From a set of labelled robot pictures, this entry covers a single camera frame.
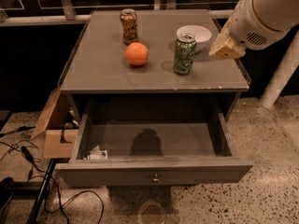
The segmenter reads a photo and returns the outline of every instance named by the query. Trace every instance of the drawer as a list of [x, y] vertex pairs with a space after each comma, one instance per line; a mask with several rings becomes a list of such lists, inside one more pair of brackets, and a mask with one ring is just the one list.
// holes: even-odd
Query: drawer
[[194, 185], [238, 182], [251, 166], [217, 97], [103, 94], [89, 98], [72, 158], [56, 170], [71, 187]]

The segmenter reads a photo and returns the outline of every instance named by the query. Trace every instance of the drawer knob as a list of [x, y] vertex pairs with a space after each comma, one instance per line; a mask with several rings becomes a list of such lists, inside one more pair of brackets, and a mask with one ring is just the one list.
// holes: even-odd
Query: drawer knob
[[155, 174], [155, 177], [151, 180], [153, 183], [160, 183], [160, 179], [158, 178], [158, 175]]

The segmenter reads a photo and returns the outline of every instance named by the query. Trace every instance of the orange fruit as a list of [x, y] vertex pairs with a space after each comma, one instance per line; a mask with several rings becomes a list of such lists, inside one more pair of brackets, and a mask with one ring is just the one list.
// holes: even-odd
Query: orange fruit
[[148, 60], [149, 50], [140, 42], [133, 42], [125, 51], [125, 58], [128, 63], [135, 66], [141, 66]]

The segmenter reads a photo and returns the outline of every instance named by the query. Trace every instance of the bowl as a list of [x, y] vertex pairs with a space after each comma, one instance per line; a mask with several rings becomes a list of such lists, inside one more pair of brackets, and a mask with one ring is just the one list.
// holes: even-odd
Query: bowl
[[180, 34], [192, 34], [195, 36], [196, 49], [195, 53], [198, 53], [209, 44], [209, 40], [212, 34], [206, 27], [197, 25], [182, 26], [177, 30], [177, 36]]

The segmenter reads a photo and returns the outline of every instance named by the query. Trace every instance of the concrete floor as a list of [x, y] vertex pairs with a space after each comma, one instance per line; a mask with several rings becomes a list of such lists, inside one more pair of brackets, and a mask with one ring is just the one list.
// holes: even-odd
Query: concrete floor
[[[31, 125], [37, 117], [38, 112], [13, 114], [4, 129]], [[239, 157], [254, 161], [239, 183], [91, 189], [104, 202], [101, 223], [299, 223], [299, 96], [279, 97], [271, 110], [261, 107], [256, 98], [242, 98], [228, 127]], [[15, 133], [0, 141], [12, 144], [30, 134]], [[42, 157], [41, 149], [32, 148], [35, 157]], [[41, 168], [46, 166], [47, 161], [40, 163]], [[20, 154], [12, 153], [0, 163], [0, 177], [26, 179], [30, 168]], [[85, 190], [69, 189], [59, 176], [56, 179], [62, 203]], [[58, 207], [54, 187], [46, 203], [49, 210]], [[25, 223], [33, 204], [34, 193], [15, 193], [6, 223]], [[70, 223], [97, 223], [102, 208], [99, 199], [89, 192], [69, 204], [65, 212]], [[37, 223], [66, 223], [66, 218], [59, 211], [48, 214], [42, 206]]]

